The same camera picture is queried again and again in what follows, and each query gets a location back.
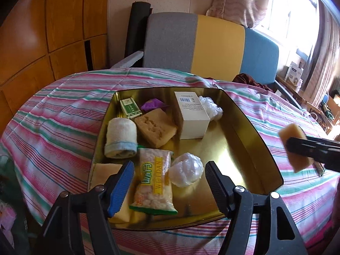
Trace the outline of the small green white box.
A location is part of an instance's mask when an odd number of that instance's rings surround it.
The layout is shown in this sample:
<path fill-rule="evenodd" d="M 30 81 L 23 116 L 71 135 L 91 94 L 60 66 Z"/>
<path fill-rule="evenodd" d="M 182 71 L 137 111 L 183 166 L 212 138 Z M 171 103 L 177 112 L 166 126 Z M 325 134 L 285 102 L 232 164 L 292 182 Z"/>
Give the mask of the small green white box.
<path fill-rule="evenodd" d="M 130 120 L 142 115 L 141 110 L 132 97 L 120 100 L 120 106 L 125 117 Z"/>

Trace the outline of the cream towel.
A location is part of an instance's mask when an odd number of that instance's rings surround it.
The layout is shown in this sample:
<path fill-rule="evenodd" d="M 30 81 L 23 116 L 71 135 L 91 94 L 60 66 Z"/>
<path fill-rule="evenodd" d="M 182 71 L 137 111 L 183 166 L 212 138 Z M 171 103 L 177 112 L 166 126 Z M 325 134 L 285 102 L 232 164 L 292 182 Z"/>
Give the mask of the cream towel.
<path fill-rule="evenodd" d="M 113 118 L 109 121 L 104 155 L 107 158 L 131 158 L 137 153 L 137 126 L 126 118 Z"/>

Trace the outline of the wooden wardrobe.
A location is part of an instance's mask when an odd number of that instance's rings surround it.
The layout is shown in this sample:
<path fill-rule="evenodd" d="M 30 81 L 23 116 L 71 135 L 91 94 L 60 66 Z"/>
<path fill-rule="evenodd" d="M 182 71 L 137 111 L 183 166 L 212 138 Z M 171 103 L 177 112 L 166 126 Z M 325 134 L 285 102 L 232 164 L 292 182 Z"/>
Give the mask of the wooden wardrobe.
<path fill-rule="evenodd" d="M 1 25 L 1 128 L 43 87 L 108 67 L 108 0 L 18 0 Z"/>

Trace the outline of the pink patterned curtain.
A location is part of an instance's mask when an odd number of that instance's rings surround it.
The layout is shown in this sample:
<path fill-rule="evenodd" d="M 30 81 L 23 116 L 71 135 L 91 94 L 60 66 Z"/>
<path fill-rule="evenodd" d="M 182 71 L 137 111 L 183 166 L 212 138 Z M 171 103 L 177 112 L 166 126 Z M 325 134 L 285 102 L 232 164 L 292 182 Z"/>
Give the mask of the pink patterned curtain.
<path fill-rule="evenodd" d="M 268 4 L 269 0 L 213 0 L 206 15 L 254 28 L 264 19 Z"/>

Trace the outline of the black rolled mat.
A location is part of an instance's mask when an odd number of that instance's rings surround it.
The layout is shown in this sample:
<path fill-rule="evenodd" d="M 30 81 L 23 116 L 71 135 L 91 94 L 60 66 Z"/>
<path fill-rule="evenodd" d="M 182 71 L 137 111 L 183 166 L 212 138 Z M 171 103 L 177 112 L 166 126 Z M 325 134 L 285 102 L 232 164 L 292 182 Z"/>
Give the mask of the black rolled mat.
<path fill-rule="evenodd" d="M 141 65 L 139 61 L 143 58 L 147 21 L 151 13 L 152 8 L 149 2 L 138 1 L 131 6 L 125 44 L 127 67 L 132 67 L 135 64 L 138 67 Z"/>

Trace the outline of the striped bed sheet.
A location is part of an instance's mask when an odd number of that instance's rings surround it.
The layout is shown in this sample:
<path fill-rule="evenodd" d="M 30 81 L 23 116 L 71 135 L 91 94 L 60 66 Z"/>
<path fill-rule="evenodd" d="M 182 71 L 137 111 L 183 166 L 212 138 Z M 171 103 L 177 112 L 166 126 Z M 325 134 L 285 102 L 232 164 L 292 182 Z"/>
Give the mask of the striped bed sheet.
<path fill-rule="evenodd" d="M 43 223 L 61 191 L 85 192 L 97 135 L 113 94 L 156 86 L 221 88 L 259 132 L 284 179 L 279 194 L 309 254 L 333 237 L 331 214 L 339 174 L 313 167 L 295 173 L 278 132 L 290 123 L 306 134 L 326 133 L 306 110 L 264 89 L 159 68 L 116 68 L 69 75 L 44 87 L 18 110 L 1 137 L 1 162 L 11 163 L 33 217 Z"/>

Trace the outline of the white plastic bag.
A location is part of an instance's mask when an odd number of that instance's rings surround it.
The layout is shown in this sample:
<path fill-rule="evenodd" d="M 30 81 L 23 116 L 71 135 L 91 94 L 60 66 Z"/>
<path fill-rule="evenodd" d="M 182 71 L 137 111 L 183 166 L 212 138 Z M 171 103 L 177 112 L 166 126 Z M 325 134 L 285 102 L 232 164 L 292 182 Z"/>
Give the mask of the white plastic bag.
<path fill-rule="evenodd" d="M 210 97 L 198 97 L 203 109 L 206 111 L 210 121 L 218 121 L 222 118 L 223 110 Z"/>
<path fill-rule="evenodd" d="M 169 168 L 171 183 L 179 188 L 190 186 L 203 175 L 204 167 L 201 159 L 191 153 L 177 157 Z"/>

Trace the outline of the green rice cracker packet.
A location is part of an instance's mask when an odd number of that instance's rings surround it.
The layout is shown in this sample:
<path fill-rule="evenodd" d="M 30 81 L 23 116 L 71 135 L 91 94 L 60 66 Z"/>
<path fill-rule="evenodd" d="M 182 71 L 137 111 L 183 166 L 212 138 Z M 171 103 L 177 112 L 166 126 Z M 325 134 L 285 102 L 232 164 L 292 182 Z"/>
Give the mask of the green rice cracker packet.
<path fill-rule="evenodd" d="M 176 215 L 169 178 L 172 153 L 160 149 L 139 149 L 139 184 L 130 209 L 151 215 Z"/>

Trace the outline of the purple snack packet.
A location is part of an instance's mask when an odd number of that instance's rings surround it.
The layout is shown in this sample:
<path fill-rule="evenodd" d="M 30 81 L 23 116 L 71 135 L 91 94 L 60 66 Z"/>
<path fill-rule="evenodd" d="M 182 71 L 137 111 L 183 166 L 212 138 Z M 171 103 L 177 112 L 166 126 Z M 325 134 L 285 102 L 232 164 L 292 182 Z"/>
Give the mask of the purple snack packet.
<path fill-rule="evenodd" d="M 163 109 L 163 108 L 167 108 L 167 107 L 168 107 L 168 105 L 165 104 L 164 102 L 160 101 L 157 98 L 153 98 L 153 99 L 145 102 L 141 106 L 140 109 L 141 109 L 142 112 L 150 112 L 150 111 L 155 110 L 155 109 Z"/>

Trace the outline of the white box on desk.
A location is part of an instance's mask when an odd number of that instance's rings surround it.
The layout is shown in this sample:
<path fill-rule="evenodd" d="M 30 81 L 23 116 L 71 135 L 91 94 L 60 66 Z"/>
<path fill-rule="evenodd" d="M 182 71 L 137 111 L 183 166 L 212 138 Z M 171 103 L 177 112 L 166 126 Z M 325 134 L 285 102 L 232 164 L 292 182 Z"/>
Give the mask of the white box on desk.
<path fill-rule="evenodd" d="M 302 73 L 303 70 L 299 68 L 299 66 L 296 63 L 291 62 L 285 75 L 285 81 L 293 86 L 297 86 L 300 82 Z"/>

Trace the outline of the wooden side desk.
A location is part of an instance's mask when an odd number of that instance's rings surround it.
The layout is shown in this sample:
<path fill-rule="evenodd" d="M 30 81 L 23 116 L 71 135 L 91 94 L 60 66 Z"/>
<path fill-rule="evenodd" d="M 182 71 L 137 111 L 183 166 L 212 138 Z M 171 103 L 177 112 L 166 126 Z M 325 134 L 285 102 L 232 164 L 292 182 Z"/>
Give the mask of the wooden side desk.
<path fill-rule="evenodd" d="M 278 85 L 282 86 L 301 108 L 309 112 L 329 139 L 339 140 L 339 105 L 331 97 L 328 98 L 325 105 L 316 105 L 304 94 L 304 91 L 297 90 L 297 87 L 289 81 L 279 75 L 276 75 L 275 79 Z"/>

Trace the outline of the gold metal tin tray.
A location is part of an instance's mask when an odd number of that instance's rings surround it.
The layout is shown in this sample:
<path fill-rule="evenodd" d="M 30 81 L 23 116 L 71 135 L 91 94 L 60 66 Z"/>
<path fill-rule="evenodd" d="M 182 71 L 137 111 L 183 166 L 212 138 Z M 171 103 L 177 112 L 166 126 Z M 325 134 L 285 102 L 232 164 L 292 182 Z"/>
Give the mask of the gold metal tin tray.
<path fill-rule="evenodd" d="M 171 115 L 174 92 L 178 91 L 177 87 L 157 87 L 115 92 L 103 118 L 92 163 L 111 163 L 111 159 L 104 155 L 104 146 L 108 122 L 123 115 L 120 100 L 132 97 L 138 105 L 142 105 L 157 98 L 168 105 L 165 112 Z M 174 157 L 191 153 L 203 163 L 214 161 L 223 175 L 252 193 L 268 195 L 283 185 L 283 177 L 267 145 L 231 97 L 222 89 L 194 88 L 194 92 L 212 98 L 223 109 L 222 118 L 210 122 L 202 139 L 180 140 L 174 136 L 165 149 L 172 151 Z M 185 188 L 173 187 L 172 192 L 176 215 L 148 215 L 133 211 L 130 223 L 110 223 L 111 227 L 132 231 L 165 231 L 223 218 L 205 178 Z"/>

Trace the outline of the white cardboard box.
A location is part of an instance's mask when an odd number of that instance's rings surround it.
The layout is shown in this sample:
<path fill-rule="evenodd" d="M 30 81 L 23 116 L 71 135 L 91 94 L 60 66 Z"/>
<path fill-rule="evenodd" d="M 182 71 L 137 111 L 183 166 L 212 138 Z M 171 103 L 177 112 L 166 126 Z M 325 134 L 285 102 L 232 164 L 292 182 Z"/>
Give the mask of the white cardboard box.
<path fill-rule="evenodd" d="M 179 139 L 202 139 L 210 118 L 195 92 L 174 92 L 175 109 L 173 117 L 179 127 Z"/>

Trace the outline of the yellow sponge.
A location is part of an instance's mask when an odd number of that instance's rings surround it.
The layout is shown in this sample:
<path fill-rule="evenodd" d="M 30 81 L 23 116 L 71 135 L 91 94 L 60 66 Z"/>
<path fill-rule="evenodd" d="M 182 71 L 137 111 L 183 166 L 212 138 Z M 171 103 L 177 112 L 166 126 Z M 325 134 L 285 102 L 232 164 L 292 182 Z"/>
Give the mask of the yellow sponge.
<path fill-rule="evenodd" d="M 177 133 L 177 126 L 161 108 L 135 118 L 134 122 L 154 149 L 164 146 Z"/>

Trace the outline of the dark red garment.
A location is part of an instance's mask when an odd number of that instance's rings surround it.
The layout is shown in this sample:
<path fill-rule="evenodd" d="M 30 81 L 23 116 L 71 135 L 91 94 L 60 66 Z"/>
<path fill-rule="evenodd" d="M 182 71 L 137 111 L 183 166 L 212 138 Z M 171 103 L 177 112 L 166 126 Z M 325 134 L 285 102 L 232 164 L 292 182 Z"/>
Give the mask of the dark red garment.
<path fill-rule="evenodd" d="M 267 85 L 263 85 L 263 84 L 256 82 L 253 79 L 253 77 L 251 77 L 250 75 L 245 74 L 245 73 L 240 73 L 240 74 L 236 75 L 234 77 L 234 79 L 232 80 L 232 82 L 239 83 L 239 84 L 245 84 L 245 85 L 251 85 L 251 86 L 255 86 L 255 87 L 258 87 L 258 88 L 272 92 L 272 90 Z"/>

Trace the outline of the large yellow sponge block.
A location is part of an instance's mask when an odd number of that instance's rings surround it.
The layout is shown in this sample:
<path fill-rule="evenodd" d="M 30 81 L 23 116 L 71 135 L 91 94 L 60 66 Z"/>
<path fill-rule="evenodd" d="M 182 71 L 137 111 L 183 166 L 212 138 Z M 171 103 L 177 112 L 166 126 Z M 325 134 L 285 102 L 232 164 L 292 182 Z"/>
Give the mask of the large yellow sponge block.
<path fill-rule="evenodd" d="M 118 173 L 122 164 L 119 163 L 95 163 L 91 167 L 89 173 L 88 190 L 91 190 L 96 185 L 104 184 L 110 175 Z M 129 190 L 123 200 L 120 210 L 109 219 L 110 223 L 114 224 L 125 224 L 130 223 L 132 220 L 133 210 L 129 208 L 129 205 L 134 200 L 135 189 L 139 183 L 139 178 L 136 171 L 131 181 Z"/>

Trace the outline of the grey yellow blue chair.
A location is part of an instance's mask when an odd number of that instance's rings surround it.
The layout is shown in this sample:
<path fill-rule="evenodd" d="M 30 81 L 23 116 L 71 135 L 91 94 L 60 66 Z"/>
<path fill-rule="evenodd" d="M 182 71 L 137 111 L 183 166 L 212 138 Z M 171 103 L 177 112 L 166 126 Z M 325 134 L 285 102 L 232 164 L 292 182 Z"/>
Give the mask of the grey yellow blue chair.
<path fill-rule="evenodd" d="M 300 105 L 276 81 L 278 46 L 253 29 L 231 21 L 193 13 L 153 13 L 147 19 L 145 44 L 117 62 L 115 68 L 178 70 L 223 81 L 247 74 L 278 89 L 295 107 Z"/>

